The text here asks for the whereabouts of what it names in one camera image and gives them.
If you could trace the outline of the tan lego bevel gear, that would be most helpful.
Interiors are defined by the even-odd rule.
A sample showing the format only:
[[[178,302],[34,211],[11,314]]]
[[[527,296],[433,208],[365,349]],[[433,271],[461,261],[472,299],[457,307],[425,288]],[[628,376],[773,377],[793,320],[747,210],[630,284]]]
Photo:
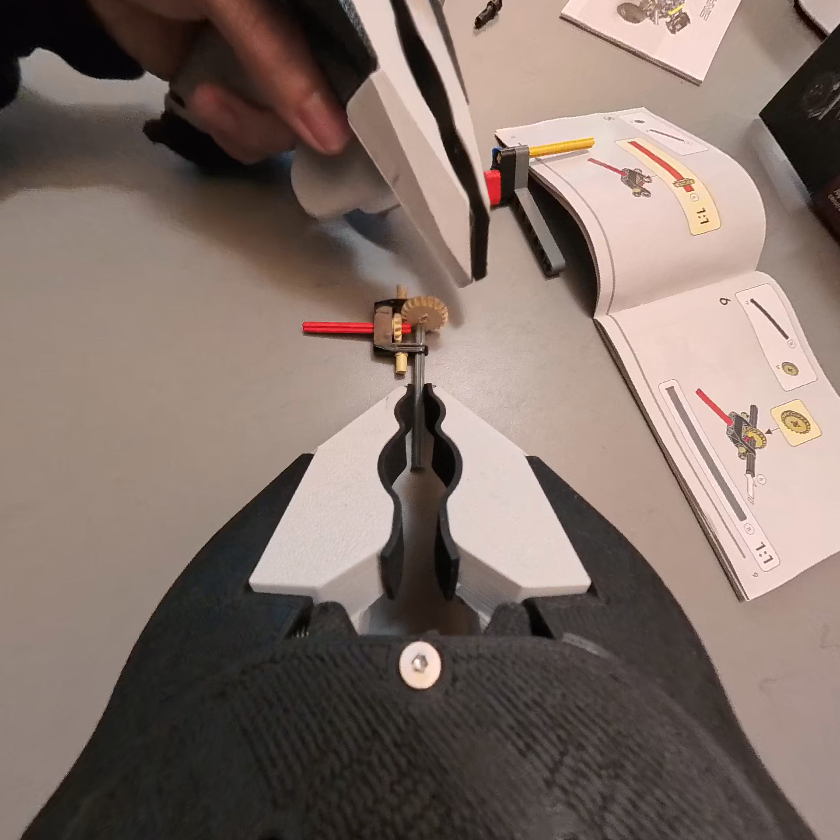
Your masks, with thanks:
[[[405,300],[401,309],[404,323],[426,333],[438,332],[448,323],[448,307],[433,296],[416,296]]]

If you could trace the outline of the white monitor base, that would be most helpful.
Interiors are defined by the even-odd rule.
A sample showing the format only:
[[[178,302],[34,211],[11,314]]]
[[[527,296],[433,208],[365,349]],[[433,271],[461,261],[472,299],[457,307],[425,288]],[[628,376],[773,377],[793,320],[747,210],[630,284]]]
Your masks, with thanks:
[[[839,26],[839,1],[793,1],[794,10],[817,34],[829,36]]]

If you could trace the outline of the black lego gear frame assembly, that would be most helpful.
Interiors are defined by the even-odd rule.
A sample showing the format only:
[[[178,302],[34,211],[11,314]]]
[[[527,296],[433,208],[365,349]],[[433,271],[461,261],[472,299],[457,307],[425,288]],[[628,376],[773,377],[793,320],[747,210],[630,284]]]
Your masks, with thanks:
[[[408,300],[408,286],[399,283],[395,295],[374,304],[369,322],[305,321],[303,334],[359,338],[371,342],[373,352],[393,363],[395,376],[401,380],[408,373],[410,356],[423,351],[423,340],[413,336],[413,325],[403,317],[403,307]]]

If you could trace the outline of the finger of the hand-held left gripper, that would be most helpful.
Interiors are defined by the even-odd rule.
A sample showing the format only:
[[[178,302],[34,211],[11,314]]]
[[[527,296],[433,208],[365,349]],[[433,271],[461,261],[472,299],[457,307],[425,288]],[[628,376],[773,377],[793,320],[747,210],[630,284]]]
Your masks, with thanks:
[[[471,284],[468,194],[411,72],[375,69],[346,110],[364,149],[445,273],[458,287]]]
[[[393,2],[396,31],[419,103],[409,102],[428,150],[412,151],[431,214],[430,244],[455,279],[487,275],[490,208],[455,47],[440,2]]]

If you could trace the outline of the person's left forearm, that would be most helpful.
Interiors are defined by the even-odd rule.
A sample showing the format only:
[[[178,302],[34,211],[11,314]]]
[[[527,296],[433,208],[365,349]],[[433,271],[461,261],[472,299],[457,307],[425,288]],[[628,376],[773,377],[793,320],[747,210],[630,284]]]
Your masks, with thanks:
[[[17,97],[20,63],[38,49],[84,77],[132,81],[144,70],[108,34],[84,1],[1,2],[1,109]]]

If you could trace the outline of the person's left hand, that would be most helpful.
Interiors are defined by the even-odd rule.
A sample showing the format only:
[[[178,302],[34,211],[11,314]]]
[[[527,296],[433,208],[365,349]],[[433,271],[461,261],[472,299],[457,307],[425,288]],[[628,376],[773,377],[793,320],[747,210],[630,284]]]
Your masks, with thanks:
[[[202,25],[233,48],[263,105],[212,82],[198,85],[187,110],[235,160],[254,164],[301,141],[338,154],[350,140],[344,110],[310,54],[297,22],[260,1],[90,1],[114,41],[152,75],[169,81],[182,68]]]

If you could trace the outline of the black lego set box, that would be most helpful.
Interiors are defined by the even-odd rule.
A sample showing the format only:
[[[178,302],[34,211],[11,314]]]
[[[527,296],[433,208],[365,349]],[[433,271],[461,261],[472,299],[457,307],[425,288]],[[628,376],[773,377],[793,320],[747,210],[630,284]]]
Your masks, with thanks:
[[[839,239],[839,27],[760,112],[814,214]]]

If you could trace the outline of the grey beam lego assembly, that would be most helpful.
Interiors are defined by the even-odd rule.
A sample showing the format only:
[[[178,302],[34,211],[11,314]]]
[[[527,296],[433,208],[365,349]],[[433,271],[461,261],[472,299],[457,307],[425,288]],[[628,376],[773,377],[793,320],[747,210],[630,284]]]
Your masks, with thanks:
[[[485,171],[490,206],[511,207],[547,278],[561,273],[565,258],[531,195],[530,163],[543,157],[588,151],[594,144],[595,138],[588,137],[531,146],[523,143],[498,145],[492,151],[491,166]]]

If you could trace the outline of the open instruction booklet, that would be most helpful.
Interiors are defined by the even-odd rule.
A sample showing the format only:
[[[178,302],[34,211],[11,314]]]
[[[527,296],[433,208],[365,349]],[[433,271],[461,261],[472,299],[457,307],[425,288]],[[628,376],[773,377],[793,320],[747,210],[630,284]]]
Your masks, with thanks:
[[[839,401],[788,297],[758,270],[765,213],[731,157],[645,108],[498,129],[579,225],[594,321],[749,602],[838,554]]]

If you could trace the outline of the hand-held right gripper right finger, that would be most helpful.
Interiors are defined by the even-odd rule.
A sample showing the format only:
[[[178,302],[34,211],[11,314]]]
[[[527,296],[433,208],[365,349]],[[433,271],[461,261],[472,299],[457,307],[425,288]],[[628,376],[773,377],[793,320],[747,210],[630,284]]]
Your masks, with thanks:
[[[444,485],[435,573],[487,627],[499,606],[580,595],[592,579],[526,453],[433,385],[423,391],[432,467]]]

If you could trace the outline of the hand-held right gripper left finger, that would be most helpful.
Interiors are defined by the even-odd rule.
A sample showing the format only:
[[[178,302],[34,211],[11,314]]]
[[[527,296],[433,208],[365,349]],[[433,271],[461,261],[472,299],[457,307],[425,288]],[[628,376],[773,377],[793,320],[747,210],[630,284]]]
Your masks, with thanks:
[[[395,388],[317,447],[248,584],[260,594],[340,604],[364,632],[399,586],[403,521],[393,485],[406,467],[414,389]]]

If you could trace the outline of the closed instruction booklet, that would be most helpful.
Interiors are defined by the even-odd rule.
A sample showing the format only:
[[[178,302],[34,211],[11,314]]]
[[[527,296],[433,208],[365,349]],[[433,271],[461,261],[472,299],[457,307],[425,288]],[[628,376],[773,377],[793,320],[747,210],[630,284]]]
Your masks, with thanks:
[[[561,18],[696,85],[740,1],[569,1]]]

